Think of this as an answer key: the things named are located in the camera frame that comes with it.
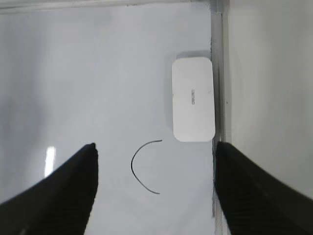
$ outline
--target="white background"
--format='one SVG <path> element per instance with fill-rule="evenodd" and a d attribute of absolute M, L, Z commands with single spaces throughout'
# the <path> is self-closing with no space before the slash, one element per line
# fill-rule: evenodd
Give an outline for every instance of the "white background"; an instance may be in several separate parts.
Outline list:
<path fill-rule="evenodd" d="M 225 23 L 228 140 L 313 198 L 313 2 L 230 0 Z"/>
<path fill-rule="evenodd" d="M 213 234 L 212 143 L 173 136 L 171 67 L 209 55 L 206 3 L 64 9 L 0 16 L 0 201 L 85 143 L 99 151 L 87 235 Z M 134 170 L 130 163 L 145 142 Z"/>

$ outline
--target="curved black line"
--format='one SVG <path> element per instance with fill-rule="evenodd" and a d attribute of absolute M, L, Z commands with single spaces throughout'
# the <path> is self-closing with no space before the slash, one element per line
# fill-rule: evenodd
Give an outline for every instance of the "curved black line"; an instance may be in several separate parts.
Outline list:
<path fill-rule="evenodd" d="M 154 191 L 148 189 L 148 188 L 138 179 L 138 177 L 136 176 L 136 174 L 135 174 L 135 172 L 134 172 L 134 170 L 133 170 L 133 161 L 134 161 L 134 158 L 135 158 L 136 154 L 137 154 L 144 146 L 146 146 L 146 145 L 148 145 L 148 144 L 150 144 L 150 143 L 161 142 L 161 141 L 162 141 L 162 140 L 150 141 L 150 142 L 147 142 L 147 143 L 145 143 L 144 145 L 142 145 L 142 146 L 135 152 L 135 154 L 134 154 L 134 156 L 133 156 L 133 159 L 132 159 L 132 162 L 131 162 L 131 168 L 132 168 L 132 172 L 133 172 L 134 177 L 138 180 L 138 182 L 139 182 L 142 186 L 145 187 L 145 189 L 147 189 L 149 192 L 154 193 L 154 194 L 160 194 L 160 193 L 159 193 L 159 192 L 154 192 Z"/>

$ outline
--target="white surface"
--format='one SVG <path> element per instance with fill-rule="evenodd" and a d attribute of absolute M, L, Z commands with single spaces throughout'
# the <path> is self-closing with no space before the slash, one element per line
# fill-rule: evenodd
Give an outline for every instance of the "white surface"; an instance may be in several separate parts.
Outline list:
<path fill-rule="evenodd" d="M 182 142 L 211 141 L 215 134 L 211 61 L 177 59 L 172 71 L 174 136 Z"/>
<path fill-rule="evenodd" d="M 313 1 L 230 0 L 230 139 L 313 198 Z"/>
<path fill-rule="evenodd" d="M 213 234 L 212 144 L 173 136 L 172 63 L 209 50 L 205 3 L 0 16 L 0 201 L 85 143 L 99 151 L 86 235 Z M 145 142 L 134 170 L 131 159 Z"/>

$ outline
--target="thin black wire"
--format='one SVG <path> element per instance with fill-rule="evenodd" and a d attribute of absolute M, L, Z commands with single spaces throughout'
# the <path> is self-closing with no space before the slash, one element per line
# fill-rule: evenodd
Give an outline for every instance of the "thin black wire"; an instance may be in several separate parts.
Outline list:
<path fill-rule="evenodd" d="M 139 182 L 142 186 L 145 187 L 145 189 L 147 189 L 149 192 L 154 193 L 154 194 L 160 194 L 160 193 L 159 193 L 159 192 L 154 192 L 154 191 L 148 189 L 148 188 L 138 179 L 138 177 L 136 176 L 136 174 L 135 174 L 135 172 L 134 172 L 134 170 L 133 170 L 133 161 L 134 161 L 134 158 L 135 158 L 136 154 L 137 154 L 144 146 L 146 146 L 146 145 L 148 145 L 148 144 L 151 144 L 151 143 L 161 142 L 161 141 L 162 141 L 162 140 L 150 141 L 150 142 L 147 142 L 147 143 L 145 143 L 144 145 L 142 145 L 142 146 L 135 152 L 135 154 L 134 154 L 134 156 L 133 156 L 133 159 L 132 159 L 132 162 L 131 162 L 131 168 L 132 168 L 132 172 L 133 172 L 134 177 L 138 180 L 138 182 Z"/>

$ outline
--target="white rounded rectangle object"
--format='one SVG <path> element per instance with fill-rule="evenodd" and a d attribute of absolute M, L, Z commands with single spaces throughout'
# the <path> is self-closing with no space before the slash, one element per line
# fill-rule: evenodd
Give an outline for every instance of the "white rounded rectangle object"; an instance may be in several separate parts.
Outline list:
<path fill-rule="evenodd" d="M 205 57 L 177 59 L 172 67 L 174 136 L 207 142 L 215 135 L 212 63 Z"/>

